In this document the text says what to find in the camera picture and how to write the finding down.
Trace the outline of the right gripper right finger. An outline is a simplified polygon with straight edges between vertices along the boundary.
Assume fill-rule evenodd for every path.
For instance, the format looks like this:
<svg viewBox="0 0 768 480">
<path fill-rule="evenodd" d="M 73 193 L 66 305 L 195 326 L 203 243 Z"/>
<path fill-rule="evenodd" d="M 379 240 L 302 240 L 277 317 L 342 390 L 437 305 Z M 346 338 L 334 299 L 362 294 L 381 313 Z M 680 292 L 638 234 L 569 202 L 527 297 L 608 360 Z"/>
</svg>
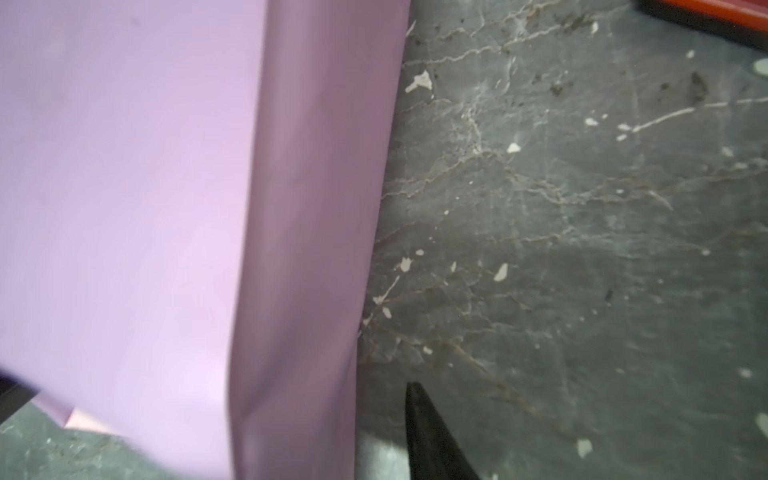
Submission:
<svg viewBox="0 0 768 480">
<path fill-rule="evenodd" d="M 479 480 L 425 388 L 409 382 L 405 424 L 411 480 Z"/>
</svg>

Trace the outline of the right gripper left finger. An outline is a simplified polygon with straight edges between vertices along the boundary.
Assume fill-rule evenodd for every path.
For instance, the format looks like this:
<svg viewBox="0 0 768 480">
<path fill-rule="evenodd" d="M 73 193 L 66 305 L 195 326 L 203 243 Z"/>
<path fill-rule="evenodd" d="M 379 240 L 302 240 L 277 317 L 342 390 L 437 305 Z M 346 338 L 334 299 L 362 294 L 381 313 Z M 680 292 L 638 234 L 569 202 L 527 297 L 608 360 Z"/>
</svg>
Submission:
<svg viewBox="0 0 768 480">
<path fill-rule="evenodd" d="M 36 392 L 5 374 L 0 376 L 0 423 L 29 403 Z"/>
</svg>

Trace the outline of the pink wrapping paper sheet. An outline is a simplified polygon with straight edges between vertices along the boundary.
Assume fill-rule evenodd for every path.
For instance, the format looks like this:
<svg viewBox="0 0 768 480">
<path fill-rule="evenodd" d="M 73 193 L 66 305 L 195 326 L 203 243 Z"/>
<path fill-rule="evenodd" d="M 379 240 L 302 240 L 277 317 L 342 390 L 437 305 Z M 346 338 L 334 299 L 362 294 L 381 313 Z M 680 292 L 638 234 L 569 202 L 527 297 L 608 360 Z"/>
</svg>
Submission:
<svg viewBox="0 0 768 480">
<path fill-rule="evenodd" d="M 5 1 L 1 369 L 204 479 L 350 479 L 406 1 Z"/>
</svg>

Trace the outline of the red tape dispenser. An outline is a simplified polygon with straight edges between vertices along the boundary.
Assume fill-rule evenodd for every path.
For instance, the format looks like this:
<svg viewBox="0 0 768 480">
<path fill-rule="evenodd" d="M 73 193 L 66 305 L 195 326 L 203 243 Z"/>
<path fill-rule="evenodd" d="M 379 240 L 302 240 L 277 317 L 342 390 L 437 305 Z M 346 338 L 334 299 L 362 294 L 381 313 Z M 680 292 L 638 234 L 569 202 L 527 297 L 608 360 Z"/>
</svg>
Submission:
<svg viewBox="0 0 768 480">
<path fill-rule="evenodd" d="M 767 50 L 765 0 L 640 0 L 634 4 L 659 19 Z"/>
</svg>

